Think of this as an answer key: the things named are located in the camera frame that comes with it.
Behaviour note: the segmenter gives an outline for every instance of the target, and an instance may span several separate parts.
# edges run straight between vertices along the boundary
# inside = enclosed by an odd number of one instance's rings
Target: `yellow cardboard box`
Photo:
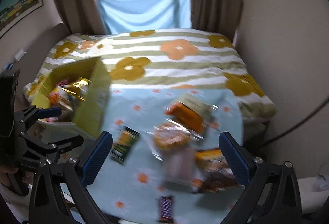
[[[38,121],[43,127],[54,132],[68,132],[80,134],[95,139],[100,135],[103,114],[109,96],[111,77],[100,57],[88,58],[54,68],[48,75],[32,104],[40,108],[49,108],[49,93],[56,84],[65,78],[84,77],[89,79],[88,91],[85,101],[80,102],[72,122],[46,122]]]

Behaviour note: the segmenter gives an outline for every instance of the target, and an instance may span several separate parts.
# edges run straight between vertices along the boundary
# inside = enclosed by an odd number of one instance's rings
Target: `black cable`
[[[313,116],[315,116],[322,108],[324,108],[326,106],[326,104],[329,103],[329,95],[328,97],[317,107],[315,108],[307,117],[305,117],[302,121],[300,121],[299,123],[297,123],[296,125],[294,125],[293,127],[291,127],[289,130],[285,131],[284,133],[281,133],[280,135],[267,140],[266,142],[262,143],[259,148],[264,147],[266,145],[269,145],[270,143],[281,139],[282,137],[288,135],[290,132],[294,131],[295,129],[297,129],[298,127],[300,127],[301,125],[303,125],[304,123],[306,123],[309,119],[311,119]]]

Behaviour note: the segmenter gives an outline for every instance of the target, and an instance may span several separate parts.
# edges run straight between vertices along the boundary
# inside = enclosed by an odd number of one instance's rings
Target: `blue cloth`
[[[165,108],[188,90],[112,90],[104,116],[102,130],[109,131],[114,141],[123,126],[140,132],[142,138],[131,148],[123,165],[106,159],[95,182],[87,187],[103,212],[125,220],[156,224],[159,219],[160,196],[174,197],[173,211],[176,223],[220,223],[241,195],[242,188],[235,187],[222,192],[192,194],[181,187],[159,189],[162,185],[162,162],[157,160],[146,140],[147,132],[161,124]],[[241,145],[242,117],[234,94],[230,90],[191,90],[192,95],[210,105],[216,105],[213,113],[214,128],[209,128],[205,140],[197,149],[218,147],[221,132],[228,131]],[[147,175],[147,182],[140,182],[140,174]],[[62,184],[64,192],[67,186]]]
[[[98,0],[110,34],[191,28],[190,0]]]

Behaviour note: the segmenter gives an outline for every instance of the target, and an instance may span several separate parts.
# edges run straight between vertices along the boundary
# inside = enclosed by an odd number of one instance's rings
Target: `snack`
[[[218,160],[223,163],[223,167],[228,167],[227,161],[219,148],[201,150],[195,153],[196,165],[202,170],[205,170],[206,167],[210,165],[212,160]]]
[[[196,132],[195,140],[204,139],[207,122],[211,117],[211,106],[203,103],[191,94],[184,93],[165,111],[166,115],[174,116],[175,120],[188,129]]]
[[[194,168],[194,149],[190,146],[183,147],[164,159],[164,179],[168,182],[191,185]]]
[[[74,117],[74,110],[70,105],[70,101],[66,99],[61,99],[56,106],[62,109],[62,114],[58,116],[58,121],[71,122]]]
[[[68,94],[63,91],[62,87],[68,83],[67,79],[64,79],[57,83],[56,87],[49,93],[49,101],[52,105],[56,105],[60,98],[67,98]]]
[[[190,132],[181,124],[167,118],[166,122],[155,127],[153,141],[157,148],[168,151],[188,143]]]
[[[79,77],[77,81],[63,86],[63,90],[68,94],[77,97],[80,101],[84,101],[85,94],[88,90],[90,81],[86,78]]]
[[[195,159],[197,166],[203,170],[205,178],[201,187],[195,189],[195,192],[216,192],[238,185],[218,148],[198,151],[195,153]]]
[[[120,164],[123,164],[127,158],[131,147],[136,143],[140,134],[128,127],[121,132],[117,142],[112,148],[110,155]]]
[[[162,196],[159,199],[160,219],[158,222],[174,223],[172,218],[172,196]]]

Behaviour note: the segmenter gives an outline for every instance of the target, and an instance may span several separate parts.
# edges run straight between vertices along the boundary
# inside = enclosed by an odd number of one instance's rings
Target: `picture frame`
[[[0,4],[0,38],[42,5],[42,0],[2,0]]]

